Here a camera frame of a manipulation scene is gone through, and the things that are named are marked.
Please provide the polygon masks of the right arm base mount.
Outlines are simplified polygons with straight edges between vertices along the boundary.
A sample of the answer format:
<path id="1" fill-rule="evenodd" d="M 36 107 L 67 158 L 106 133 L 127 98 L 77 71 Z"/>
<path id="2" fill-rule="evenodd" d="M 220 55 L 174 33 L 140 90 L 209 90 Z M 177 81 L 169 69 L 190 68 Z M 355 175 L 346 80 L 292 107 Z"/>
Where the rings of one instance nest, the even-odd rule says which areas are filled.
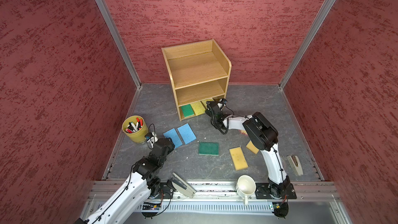
<path id="1" fill-rule="evenodd" d="M 256 183 L 255 191 L 257 200 L 296 200 L 297 195 L 292 183 L 287 186 L 269 186 L 269 183 Z"/>

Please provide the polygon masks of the bright green sponge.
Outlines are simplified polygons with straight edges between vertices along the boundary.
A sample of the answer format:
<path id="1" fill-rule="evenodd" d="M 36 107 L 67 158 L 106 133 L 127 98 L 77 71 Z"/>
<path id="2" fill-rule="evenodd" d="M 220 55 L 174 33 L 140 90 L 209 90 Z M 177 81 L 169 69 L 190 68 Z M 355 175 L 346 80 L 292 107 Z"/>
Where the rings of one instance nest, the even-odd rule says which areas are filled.
<path id="1" fill-rule="evenodd" d="M 195 115 L 195 112 L 190 104 L 180 107 L 183 118 L 188 118 Z"/>

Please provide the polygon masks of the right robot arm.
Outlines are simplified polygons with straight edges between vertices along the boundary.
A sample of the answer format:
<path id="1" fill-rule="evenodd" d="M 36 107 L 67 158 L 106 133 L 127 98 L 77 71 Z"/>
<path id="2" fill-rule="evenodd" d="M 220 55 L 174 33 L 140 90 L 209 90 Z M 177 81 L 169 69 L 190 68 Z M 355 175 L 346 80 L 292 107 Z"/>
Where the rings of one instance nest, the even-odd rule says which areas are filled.
<path id="1" fill-rule="evenodd" d="M 210 117 L 210 123 L 224 135 L 229 130 L 245 131 L 263 155 L 270 194 L 276 199 L 284 197 L 290 179 L 279 155 L 278 131 L 260 112 L 242 116 L 225 113 L 226 103 L 226 99 L 206 102 L 205 113 Z"/>

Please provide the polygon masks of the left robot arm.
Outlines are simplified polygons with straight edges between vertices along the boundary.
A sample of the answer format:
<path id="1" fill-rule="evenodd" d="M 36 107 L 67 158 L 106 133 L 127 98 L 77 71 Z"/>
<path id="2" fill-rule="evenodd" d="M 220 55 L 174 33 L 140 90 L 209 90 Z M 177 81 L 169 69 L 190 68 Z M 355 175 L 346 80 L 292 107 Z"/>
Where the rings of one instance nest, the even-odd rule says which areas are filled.
<path id="1" fill-rule="evenodd" d="M 174 149 L 171 138 L 159 139 L 149 155 L 131 167 L 131 173 L 122 186 L 96 212 L 86 219 L 77 219 L 75 223 L 123 224 L 140 204 L 158 194 L 160 178 L 157 175 Z"/>

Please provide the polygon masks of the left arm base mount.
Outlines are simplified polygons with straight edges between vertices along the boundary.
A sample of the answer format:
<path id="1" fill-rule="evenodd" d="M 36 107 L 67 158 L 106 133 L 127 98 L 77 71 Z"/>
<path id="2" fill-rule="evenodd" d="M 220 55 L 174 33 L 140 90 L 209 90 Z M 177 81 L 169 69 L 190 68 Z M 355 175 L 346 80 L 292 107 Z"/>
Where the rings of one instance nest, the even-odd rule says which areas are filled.
<path id="1" fill-rule="evenodd" d="M 172 182 L 168 180 L 166 183 L 156 181 L 149 186 L 150 199 L 171 199 L 176 189 L 172 185 Z"/>

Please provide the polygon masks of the dark green sponge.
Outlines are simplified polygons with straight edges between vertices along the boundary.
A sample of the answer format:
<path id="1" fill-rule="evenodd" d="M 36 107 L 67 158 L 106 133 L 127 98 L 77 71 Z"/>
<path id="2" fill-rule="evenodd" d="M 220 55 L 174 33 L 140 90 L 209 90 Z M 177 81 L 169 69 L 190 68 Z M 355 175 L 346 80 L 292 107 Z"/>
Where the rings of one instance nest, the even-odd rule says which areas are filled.
<path id="1" fill-rule="evenodd" d="M 198 153 L 199 155 L 218 156 L 219 144 L 211 142 L 200 142 Z"/>

